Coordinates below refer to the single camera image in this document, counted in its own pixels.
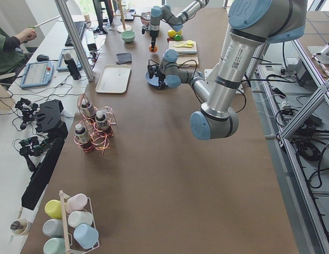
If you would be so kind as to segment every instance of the computer mouse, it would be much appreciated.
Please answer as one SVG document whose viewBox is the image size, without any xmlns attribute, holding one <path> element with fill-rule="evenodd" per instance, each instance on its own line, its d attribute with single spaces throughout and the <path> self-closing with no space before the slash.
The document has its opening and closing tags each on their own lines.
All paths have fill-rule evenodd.
<svg viewBox="0 0 329 254">
<path fill-rule="evenodd" d="M 36 59 L 37 59 L 38 62 L 48 61 L 49 60 L 49 56 L 46 56 L 46 55 L 38 55 Z"/>
</svg>

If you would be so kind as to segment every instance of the keyboard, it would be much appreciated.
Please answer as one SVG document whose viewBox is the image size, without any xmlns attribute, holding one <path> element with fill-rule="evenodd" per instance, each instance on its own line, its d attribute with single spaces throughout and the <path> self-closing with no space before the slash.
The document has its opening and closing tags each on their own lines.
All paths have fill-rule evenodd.
<svg viewBox="0 0 329 254">
<path fill-rule="evenodd" d="M 82 39 L 83 38 L 84 31 L 85 31 L 85 21 L 75 21 L 74 22 L 74 25 L 75 25 L 76 32 L 77 32 L 79 38 Z M 65 46 L 66 47 L 73 46 L 73 42 L 72 42 L 70 36 L 68 36 L 68 38 L 67 38 L 67 40 L 65 42 Z"/>
</svg>

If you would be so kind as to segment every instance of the orange object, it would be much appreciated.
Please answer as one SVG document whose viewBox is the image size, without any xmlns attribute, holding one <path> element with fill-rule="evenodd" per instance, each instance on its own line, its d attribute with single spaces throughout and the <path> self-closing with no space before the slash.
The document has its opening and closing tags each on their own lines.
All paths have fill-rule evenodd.
<svg viewBox="0 0 329 254">
<path fill-rule="evenodd" d="M 154 49 L 152 49 L 152 46 L 151 45 L 149 45 L 149 51 L 151 52 L 151 53 L 155 53 L 155 52 L 157 52 L 157 50 L 158 50 L 158 47 L 155 45 L 155 48 Z"/>
</svg>

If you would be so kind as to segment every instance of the white tray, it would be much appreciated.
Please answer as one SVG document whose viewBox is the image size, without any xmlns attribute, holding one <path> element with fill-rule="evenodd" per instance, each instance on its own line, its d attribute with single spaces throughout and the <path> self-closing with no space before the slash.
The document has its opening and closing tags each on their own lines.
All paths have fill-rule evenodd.
<svg viewBox="0 0 329 254">
<path fill-rule="evenodd" d="M 106 65 L 96 85 L 96 92 L 122 94 L 127 90 L 131 72 L 129 65 Z"/>
</svg>

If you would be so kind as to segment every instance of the gray cloth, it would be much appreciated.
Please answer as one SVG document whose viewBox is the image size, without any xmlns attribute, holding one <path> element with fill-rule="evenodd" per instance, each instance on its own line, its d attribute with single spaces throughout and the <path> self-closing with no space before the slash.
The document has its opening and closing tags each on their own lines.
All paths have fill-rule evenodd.
<svg viewBox="0 0 329 254">
<path fill-rule="evenodd" d="M 126 64 L 128 62 L 132 62 L 130 53 L 118 53 L 116 54 L 116 63 L 117 64 Z"/>
</svg>

